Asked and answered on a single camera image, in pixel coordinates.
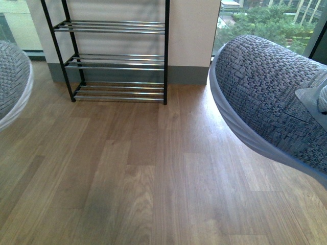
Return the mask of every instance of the green foliage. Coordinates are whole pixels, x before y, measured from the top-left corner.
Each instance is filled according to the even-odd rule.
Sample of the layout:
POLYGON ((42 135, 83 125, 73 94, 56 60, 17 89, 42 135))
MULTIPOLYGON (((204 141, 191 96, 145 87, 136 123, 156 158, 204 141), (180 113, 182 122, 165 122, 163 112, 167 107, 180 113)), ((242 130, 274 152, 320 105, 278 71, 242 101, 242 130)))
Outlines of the green foliage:
POLYGON ((302 54, 315 24, 293 23, 292 19, 285 14, 287 11, 288 8, 285 5, 272 5, 264 8, 250 8, 247 13, 234 15, 235 24, 217 29, 214 50, 218 50, 224 43, 239 35, 251 34, 302 54))

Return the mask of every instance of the shoe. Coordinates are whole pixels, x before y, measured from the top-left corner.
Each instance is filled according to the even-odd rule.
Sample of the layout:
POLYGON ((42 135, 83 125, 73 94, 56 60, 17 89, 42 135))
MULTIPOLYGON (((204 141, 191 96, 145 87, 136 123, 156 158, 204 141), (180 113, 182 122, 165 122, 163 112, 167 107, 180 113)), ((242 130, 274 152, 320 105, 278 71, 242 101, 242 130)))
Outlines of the shoe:
POLYGON ((243 35, 218 51, 209 79, 219 111, 241 141, 327 189, 327 66, 243 35))

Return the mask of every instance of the black metal frame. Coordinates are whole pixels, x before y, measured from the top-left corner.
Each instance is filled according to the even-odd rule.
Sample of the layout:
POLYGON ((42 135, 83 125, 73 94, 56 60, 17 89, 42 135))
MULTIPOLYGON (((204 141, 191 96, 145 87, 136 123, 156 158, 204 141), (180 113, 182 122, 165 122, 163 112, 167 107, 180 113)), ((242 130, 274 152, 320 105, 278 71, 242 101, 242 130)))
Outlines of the black metal frame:
POLYGON ((169 13, 170 0, 166 0, 165 22, 142 22, 142 21, 93 21, 71 20, 67 0, 61 0, 66 20, 53 26, 45 0, 41 0, 46 21, 48 23, 54 46, 58 55, 59 63, 67 85, 71 101, 75 102, 75 96, 80 88, 86 86, 85 69, 116 69, 116 70, 158 70, 163 71, 163 104, 167 104, 168 86, 168 42, 169 42, 169 13), (55 32, 69 32, 73 43, 74 54, 64 62, 55 32), (75 32, 91 33, 131 33, 131 34, 157 34, 165 35, 165 54, 159 55, 99 55, 80 54, 76 44, 75 32), (118 61, 118 63, 97 63, 85 60, 118 61), (145 61, 147 63, 122 63, 121 61, 145 61), (69 83, 66 69, 78 69, 81 83, 73 92, 69 83))

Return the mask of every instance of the metal shoe rack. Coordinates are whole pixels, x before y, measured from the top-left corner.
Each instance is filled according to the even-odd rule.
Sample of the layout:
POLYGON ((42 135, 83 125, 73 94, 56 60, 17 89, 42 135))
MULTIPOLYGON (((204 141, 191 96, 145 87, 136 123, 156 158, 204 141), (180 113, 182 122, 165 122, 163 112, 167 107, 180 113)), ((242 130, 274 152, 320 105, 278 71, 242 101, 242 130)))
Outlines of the metal shoe rack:
POLYGON ((158 102, 167 104, 170 0, 166 0, 164 22, 73 20, 69 14, 67 0, 61 0, 61 2, 66 20, 53 25, 45 0, 41 0, 72 102, 76 100, 95 100, 158 102), (70 33, 75 53, 66 61, 63 61, 56 32, 70 33), (161 55, 81 54, 76 43, 75 33, 164 35, 165 51, 161 55), (68 69, 77 69, 79 71, 81 82, 75 91, 72 90, 71 83, 69 82, 67 75, 68 69), (84 71, 89 69, 163 72, 163 81, 86 81, 84 71))

